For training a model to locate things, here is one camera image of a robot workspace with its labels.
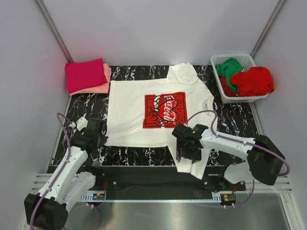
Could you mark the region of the white printed t-shirt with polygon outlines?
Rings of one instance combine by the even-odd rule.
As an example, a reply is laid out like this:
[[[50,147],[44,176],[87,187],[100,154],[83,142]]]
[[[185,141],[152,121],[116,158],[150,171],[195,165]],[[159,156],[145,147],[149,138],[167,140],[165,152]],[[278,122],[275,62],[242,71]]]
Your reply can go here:
[[[176,156],[176,125],[217,125],[214,97],[189,63],[170,66],[164,79],[113,80],[106,121],[107,146],[168,147]]]

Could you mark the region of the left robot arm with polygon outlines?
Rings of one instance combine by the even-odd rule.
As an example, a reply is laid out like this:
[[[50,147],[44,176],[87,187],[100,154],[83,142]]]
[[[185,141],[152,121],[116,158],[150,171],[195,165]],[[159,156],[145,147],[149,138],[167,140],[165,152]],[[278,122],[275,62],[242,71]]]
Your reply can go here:
[[[93,151],[102,147],[107,136],[103,121],[81,117],[70,123],[76,130],[67,137],[67,150],[48,181],[24,200],[26,221],[30,229],[61,230],[70,211],[89,189],[107,189],[102,170],[83,166]]]

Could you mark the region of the red t-shirt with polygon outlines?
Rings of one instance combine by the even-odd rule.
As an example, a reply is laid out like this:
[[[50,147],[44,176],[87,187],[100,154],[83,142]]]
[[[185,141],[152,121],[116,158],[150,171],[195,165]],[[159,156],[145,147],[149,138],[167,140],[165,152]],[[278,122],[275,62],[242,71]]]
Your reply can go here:
[[[220,75],[219,80],[228,97],[265,96],[274,92],[273,78],[265,67],[251,67],[232,76],[230,83],[237,88],[236,91],[227,84],[225,74]]]

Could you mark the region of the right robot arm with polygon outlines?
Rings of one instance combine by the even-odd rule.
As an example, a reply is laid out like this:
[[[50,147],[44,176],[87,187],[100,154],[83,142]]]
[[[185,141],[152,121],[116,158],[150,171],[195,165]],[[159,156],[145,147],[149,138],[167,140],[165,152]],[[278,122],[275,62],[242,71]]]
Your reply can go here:
[[[274,185],[287,165],[285,156],[264,135],[257,138],[241,138],[218,134],[212,127],[197,124],[194,128],[178,124],[172,132],[180,148],[179,158],[201,160],[202,149],[219,150],[243,159],[243,163],[229,165],[219,174],[215,183],[224,190],[245,180],[257,180]]]

